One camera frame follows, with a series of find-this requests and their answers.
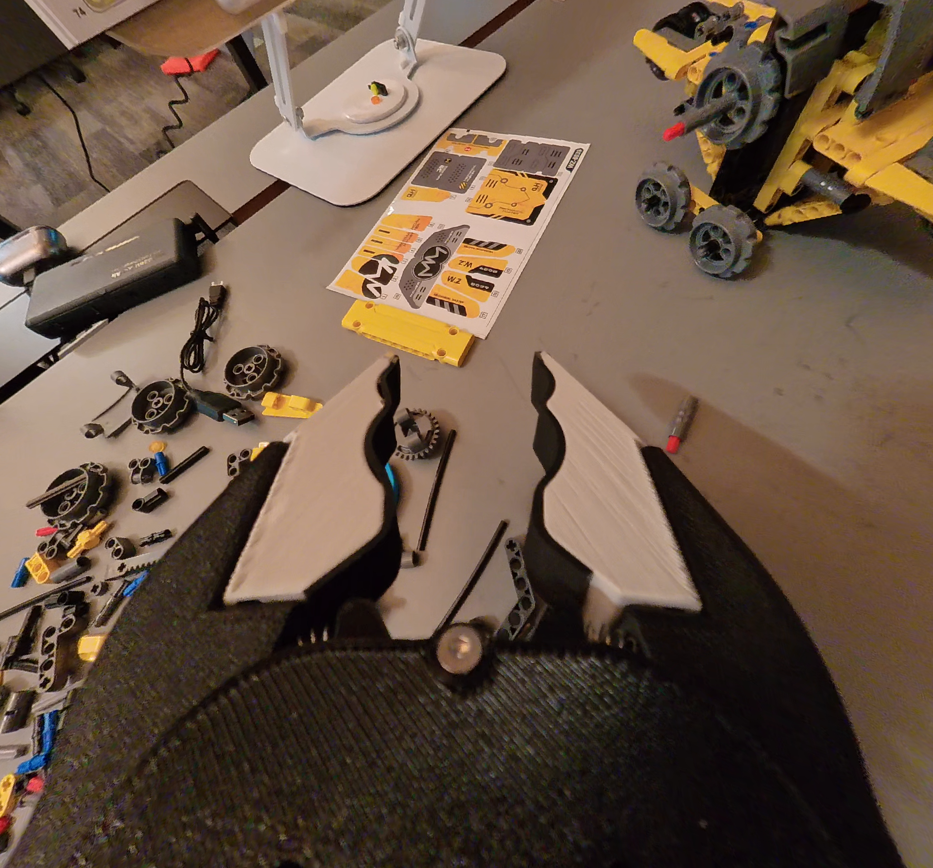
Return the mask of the small silver device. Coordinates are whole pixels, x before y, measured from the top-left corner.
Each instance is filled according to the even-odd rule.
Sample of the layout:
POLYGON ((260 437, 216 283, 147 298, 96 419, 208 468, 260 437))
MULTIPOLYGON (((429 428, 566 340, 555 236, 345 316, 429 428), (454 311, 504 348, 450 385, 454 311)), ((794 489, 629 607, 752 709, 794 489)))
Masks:
POLYGON ((51 226, 16 232, 1 243, 1 283, 16 288, 28 286, 35 276, 73 256, 64 235, 51 226))

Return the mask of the black axle rod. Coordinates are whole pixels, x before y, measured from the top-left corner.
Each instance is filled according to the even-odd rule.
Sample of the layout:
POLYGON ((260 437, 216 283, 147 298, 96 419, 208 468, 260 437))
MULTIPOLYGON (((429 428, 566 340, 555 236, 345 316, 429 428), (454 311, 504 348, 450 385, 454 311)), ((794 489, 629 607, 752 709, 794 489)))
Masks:
POLYGON ((426 502, 426 511, 424 514, 424 519, 422 522, 421 530, 418 536, 417 547, 413 552, 413 565, 414 567, 420 567, 424 563, 424 557, 426 552, 426 545, 429 538, 430 528, 433 522, 434 514, 437 507, 437 500, 439 497, 440 487, 445 475, 449 463, 449 456, 451 448, 456 440, 457 430, 450 429, 444 440, 440 458, 437 464, 436 473, 430 492, 428 495, 428 500, 426 502))
POLYGON ((502 541, 502 538, 505 535, 507 527, 508 527, 507 520, 501 520, 499 524, 497 524, 496 531, 494 532, 488 545, 486 546, 479 563, 476 565, 475 569, 471 573, 465 586, 461 590, 459 596, 454 601, 453 605, 450 607, 448 612, 442 618, 441 622, 437 625, 437 628, 435 629, 435 632, 434 632, 434 637, 439 635, 445 628, 447 628, 453 623, 457 614, 460 612, 463 605, 465 605, 465 603, 467 602, 467 599, 469 598, 470 594, 473 592, 475 586, 480 581, 482 575, 484 574, 489 563, 491 562, 496 552, 496 549, 498 548, 500 542, 502 541))

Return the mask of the small yellow brick piece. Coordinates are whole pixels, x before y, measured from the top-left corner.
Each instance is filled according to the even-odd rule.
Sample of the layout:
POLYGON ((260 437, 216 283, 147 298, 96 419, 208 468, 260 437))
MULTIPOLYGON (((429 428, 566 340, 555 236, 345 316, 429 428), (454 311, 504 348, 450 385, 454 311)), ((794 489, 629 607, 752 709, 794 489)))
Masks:
POLYGON ((265 417, 289 419, 308 419, 323 407, 314 399, 271 391, 263 395, 261 404, 265 417))

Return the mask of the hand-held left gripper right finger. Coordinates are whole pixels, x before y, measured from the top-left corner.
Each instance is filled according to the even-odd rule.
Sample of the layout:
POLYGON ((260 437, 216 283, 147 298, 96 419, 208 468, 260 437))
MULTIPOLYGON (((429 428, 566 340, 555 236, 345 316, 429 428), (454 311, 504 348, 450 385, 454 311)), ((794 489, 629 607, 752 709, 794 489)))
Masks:
POLYGON ((629 607, 700 611, 636 433, 546 352, 531 400, 544 471, 526 534, 536 594, 587 639, 609 639, 629 607))

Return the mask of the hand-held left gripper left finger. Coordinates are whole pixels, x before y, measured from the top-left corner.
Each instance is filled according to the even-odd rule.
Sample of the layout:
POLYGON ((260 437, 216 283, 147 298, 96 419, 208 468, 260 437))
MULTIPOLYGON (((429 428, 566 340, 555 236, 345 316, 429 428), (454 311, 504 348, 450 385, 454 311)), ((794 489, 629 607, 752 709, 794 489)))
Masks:
POLYGON ((226 605, 297 601, 397 530, 385 466, 399 397, 399 358, 389 354, 297 428, 229 578, 226 605))

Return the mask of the yellow flat brick panel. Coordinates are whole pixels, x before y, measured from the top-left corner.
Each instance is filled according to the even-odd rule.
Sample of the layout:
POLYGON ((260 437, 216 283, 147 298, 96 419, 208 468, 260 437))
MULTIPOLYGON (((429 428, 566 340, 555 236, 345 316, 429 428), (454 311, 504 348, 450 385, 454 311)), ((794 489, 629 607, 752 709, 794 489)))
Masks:
POLYGON ((342 320, 344 329, 429 361, 461 367, 475 337, 460 326, 359 300, 342 320))

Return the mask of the dark grey angled beam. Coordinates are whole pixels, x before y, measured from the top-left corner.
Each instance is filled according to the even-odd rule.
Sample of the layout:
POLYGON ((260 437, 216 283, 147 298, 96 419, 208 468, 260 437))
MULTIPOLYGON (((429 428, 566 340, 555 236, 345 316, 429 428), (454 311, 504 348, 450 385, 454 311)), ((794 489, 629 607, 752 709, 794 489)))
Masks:
POLYGON ((515 589, 515 601, 496 631, 498 641, 516 641, 523 638, 534 618, 536 598, 528 577, 526 565, 517 538, 505 543, 507 562, 515 589))

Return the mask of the dark toothed wheel hub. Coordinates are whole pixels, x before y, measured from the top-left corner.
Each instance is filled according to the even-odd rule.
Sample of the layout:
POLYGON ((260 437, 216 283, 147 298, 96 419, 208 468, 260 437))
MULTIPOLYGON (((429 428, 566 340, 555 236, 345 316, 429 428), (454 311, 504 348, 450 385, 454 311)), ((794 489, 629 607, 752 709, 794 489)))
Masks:
POLYGON ((114 492, 114 473, 100 463, 89 462, 53 479, 40 496, 38 507, 46 522, 56 528, 89 526, 109 514, 114 492))
POLYGON ((138 388, 131 415, 137 430, 146 434, 175 431, 194 411, 194 402, 179 379, 156 380, 138 388))
POLYGON ((273 347, 245 347, 227 360, 223 372, 225 391, 235 399, 262 399, 281 383, 285 373, 286 361, 273 347))

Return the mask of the yellow and grey sticker sheet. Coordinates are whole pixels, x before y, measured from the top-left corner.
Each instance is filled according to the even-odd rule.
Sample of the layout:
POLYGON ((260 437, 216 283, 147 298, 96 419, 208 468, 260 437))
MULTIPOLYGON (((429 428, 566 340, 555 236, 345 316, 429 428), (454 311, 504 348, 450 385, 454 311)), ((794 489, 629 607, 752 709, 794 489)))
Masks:
POLYGON ((588 151, 449 129, 328 289, 487 337, 588 151))

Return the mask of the yellow brick toy vehicle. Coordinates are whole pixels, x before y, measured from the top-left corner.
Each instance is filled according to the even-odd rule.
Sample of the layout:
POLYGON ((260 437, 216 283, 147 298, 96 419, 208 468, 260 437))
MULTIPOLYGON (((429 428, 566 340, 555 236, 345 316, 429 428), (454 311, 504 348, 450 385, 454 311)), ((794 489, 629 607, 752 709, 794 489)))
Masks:
POLYGON ((634 36, 686 98, 663 132, 694 134, 711 185, 669 162, 635 206, 686 231, 695 265, 738 278, 766 229, 899 204, 931 232, 932 0, 699 0, 634 36))

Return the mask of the black brick gear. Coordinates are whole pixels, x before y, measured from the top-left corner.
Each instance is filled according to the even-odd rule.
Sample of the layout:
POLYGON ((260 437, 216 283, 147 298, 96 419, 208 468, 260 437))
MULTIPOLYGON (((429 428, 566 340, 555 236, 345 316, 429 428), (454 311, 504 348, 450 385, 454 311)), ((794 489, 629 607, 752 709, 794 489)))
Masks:
POLYGON ((394 419, 395 455, 403 460, 423 460, 435 454, 440 426, 437 418, 425 409, 404 408, 394 419))

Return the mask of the black power adapter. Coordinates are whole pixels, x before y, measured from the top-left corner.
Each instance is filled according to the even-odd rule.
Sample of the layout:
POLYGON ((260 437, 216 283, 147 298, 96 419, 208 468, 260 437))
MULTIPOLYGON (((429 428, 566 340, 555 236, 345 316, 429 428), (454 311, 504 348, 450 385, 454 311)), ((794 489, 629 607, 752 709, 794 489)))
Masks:
POLYGON ((200 275, 194 224, 158 221, 37 276, 25 326, 48 339, 74 336, 200 275))

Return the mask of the red-tipped grey pin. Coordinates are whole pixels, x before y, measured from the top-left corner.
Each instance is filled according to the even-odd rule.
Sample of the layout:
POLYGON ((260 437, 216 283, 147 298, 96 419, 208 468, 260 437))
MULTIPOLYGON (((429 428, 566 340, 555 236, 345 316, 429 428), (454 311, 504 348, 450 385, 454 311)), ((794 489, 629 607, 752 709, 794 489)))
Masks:
POLYGON ((665 451, 668 454, 676 454, 684 440, 686 439, 695 415, 698 410, 699 401, 693 395, 687 395, 678 408, 678 411, 671 421, 668 431, 665 451))

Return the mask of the grey curved panel piece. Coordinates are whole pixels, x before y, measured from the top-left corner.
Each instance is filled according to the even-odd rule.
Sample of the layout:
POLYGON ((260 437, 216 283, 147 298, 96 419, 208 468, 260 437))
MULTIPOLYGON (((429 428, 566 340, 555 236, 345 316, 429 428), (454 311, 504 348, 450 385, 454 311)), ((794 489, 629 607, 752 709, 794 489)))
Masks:
POLYGON ((82 427, 82 435, 87 439, 113 438, 132 423, 132 407, 139 386, 123 371, 112 372, 111 380, 124 389, 123 395, 82 427))

